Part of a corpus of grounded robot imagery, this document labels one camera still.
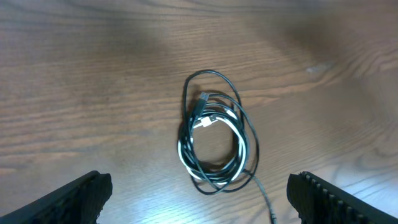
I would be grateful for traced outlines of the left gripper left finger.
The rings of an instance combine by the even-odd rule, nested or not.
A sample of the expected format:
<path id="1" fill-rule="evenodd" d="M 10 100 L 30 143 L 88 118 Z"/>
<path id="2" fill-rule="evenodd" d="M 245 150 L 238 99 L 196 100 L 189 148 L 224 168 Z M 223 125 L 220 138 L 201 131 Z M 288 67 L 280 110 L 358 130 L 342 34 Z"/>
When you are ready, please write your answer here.
<path id="1" fill-rule="evenodd" d="M 96 223 L 113 192 L 110 174 L 93 170 L 1 217 L 3 224 Z"/>

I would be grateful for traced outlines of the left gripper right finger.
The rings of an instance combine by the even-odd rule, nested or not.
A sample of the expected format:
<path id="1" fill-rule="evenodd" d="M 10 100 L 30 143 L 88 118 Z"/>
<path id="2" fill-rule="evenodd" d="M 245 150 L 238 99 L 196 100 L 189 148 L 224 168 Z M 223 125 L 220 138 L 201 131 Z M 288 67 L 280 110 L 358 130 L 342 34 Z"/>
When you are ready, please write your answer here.
<path id="1" fill-rule="evenodd" d="M 287 199 L 306 224 L 397 224 L 397 218 L 311 172 L 289 175 Z"/>

